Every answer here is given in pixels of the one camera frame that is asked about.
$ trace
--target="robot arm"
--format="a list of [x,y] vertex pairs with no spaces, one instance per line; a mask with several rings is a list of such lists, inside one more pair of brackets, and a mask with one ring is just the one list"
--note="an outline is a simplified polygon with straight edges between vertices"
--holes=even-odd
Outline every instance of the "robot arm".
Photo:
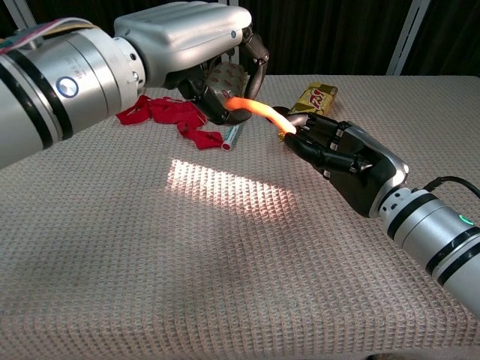
[[121,16],[114,28],[114,38],[88,28],[0,47],[0,169],[132,107],[143,87],[178,88],[215,124],[251,116],[227,111],[206,85],[212,62],[238,46],[257,65],[245,96],[257,95],[269,53],[247,10],[176,2]]
[[429,191],[407,188],[408,166],[360,127],[311,113],[289,120],[297,131],[286,146],[357,213],[380,217],[388,236],[480,319],[480,228]]

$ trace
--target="candy bar wrapper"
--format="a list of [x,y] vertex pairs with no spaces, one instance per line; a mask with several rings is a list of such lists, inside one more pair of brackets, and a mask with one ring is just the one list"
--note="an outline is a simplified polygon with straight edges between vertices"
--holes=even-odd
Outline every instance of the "candy bar wrapper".
[[337,92],[336,86],[312,82],[293,105],[289,114],[317,113],[326,116],[332,108]]

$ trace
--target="orange hose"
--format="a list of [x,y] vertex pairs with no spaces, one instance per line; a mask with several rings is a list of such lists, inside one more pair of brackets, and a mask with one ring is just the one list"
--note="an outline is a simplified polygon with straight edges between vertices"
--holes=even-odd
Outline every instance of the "orange hose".
[[270,106],[258,101],[245,99],[243,97],[229,97],[226,99],[225,108],[227,110],[246,109],[253,114],[264,116],[270,119],[282,132],[295,134],[297,129],[281,114],[273,110]]

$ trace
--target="wires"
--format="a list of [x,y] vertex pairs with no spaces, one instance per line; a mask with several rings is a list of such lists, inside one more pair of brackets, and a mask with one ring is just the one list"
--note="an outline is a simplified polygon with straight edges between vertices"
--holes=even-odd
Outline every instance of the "wires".
[[444,182],[457,182],[458,184],[462,184],[464,187],[468,188],[480,199],[480,190],[476,186],[474,186],[471,182],[468,182],[464,178],[458,178],[457,176],[440,176],[435,180],[430,181],[428,184],[426,184],[424,186],[424,190],[433,191]]
[[280,130],[284,133],[295,134],[297,129],[281,114],[273,110],[270,106],[264,103],[259,103],[255,100],[245,99],[243,97],[229,97],[225,101],[225,108],[227,110],[246,109],[251,113],[265,116],[270,119]]
[[9,37],[0,43],[0,55],[6,52],[23,47],[26,44],[38,39],[41,36],[52,35],[58,32],[64,32],[71,29],[84,29],[97,27],[91,22],[79,17],[65,17],[46,24],[40,24],[33,28]]

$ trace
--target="red cloth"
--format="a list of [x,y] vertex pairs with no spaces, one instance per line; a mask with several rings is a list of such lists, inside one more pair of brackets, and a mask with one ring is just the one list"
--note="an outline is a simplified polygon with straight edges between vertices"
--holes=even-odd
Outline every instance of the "red cloth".
[[217,131],[197,130],[207,119],[190,101],[141,95],[135,105],[117,114],[117,118],[123,125],[140,124],[150,118],[160,124],[176,124],[180,134],[193,140],[200,150],[219,148],[224,141]]

